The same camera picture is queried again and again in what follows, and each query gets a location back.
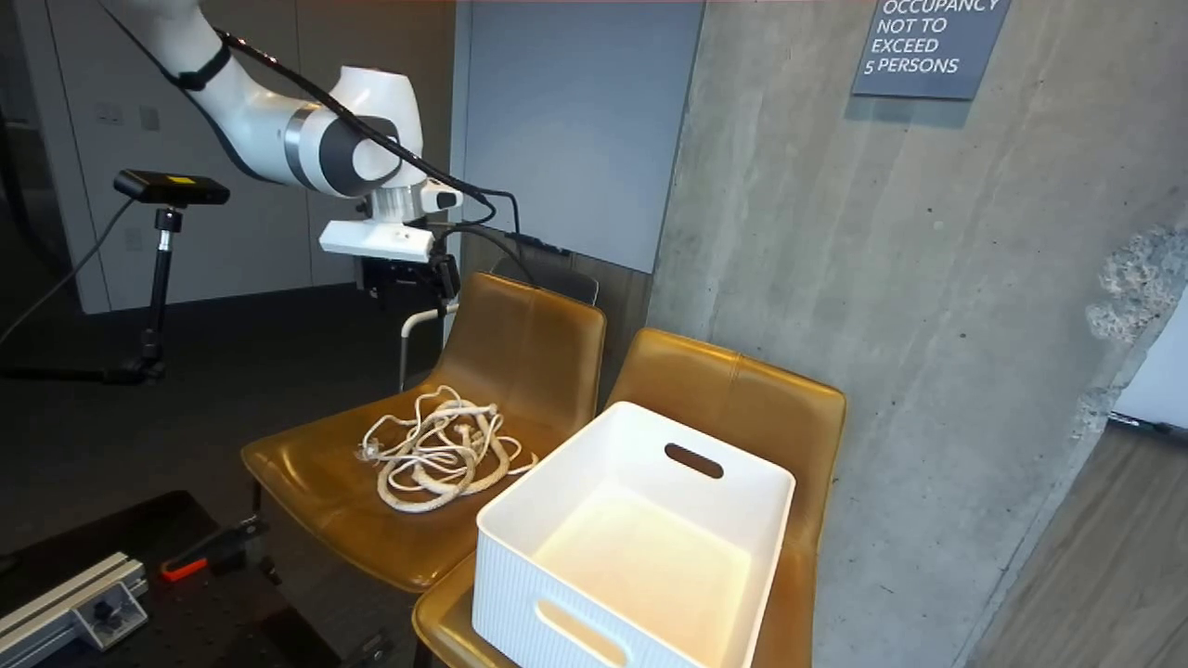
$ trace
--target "coiled cable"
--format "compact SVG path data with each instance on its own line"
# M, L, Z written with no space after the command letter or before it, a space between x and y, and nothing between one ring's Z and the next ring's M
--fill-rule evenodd
M500 429L496 405L470 405L453 385L437 385L416 399L412 419L380 415L361 441L361 461L380 466L375 495L390 510L435 513L536 466L536 457L516 466L522 445Z

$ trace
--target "chair backrest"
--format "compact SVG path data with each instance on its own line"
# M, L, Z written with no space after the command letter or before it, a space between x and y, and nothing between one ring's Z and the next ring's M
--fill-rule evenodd
M470 400L570 434L599 413L605 316L496 276L470 276L435 364L430 384L450 384Z
M815 559L845 399L724 346L640 330L607 400L636 400L795 476L782 550Z

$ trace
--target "sign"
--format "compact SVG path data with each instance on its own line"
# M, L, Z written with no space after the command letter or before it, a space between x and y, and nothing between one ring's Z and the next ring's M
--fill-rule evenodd
M1008 0L880 0L852 98L972 101Z

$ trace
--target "wooden chair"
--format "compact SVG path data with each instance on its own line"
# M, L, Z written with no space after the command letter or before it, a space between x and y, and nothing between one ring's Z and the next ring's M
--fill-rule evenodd
M475 513L500 487L456 497L437 513L399 515L380 503L380 471L355 457L364 431L380 415L412 415L419 395L453 385L475 405L496 405L503 434L546 457L595 415L600 348L605 321L599 310L496 276L475 276L423 384L240 450L257 478L257 503L262 492L344 563L392 589L419 594L475 550Z
M782 554L765 610L756 668L813 665L815 541L845 424L845 399L724 346L640 330L607 400L636 400L795 476ZM412 610L419 643L453 668L510 660L470 628L475 559L456 562Z

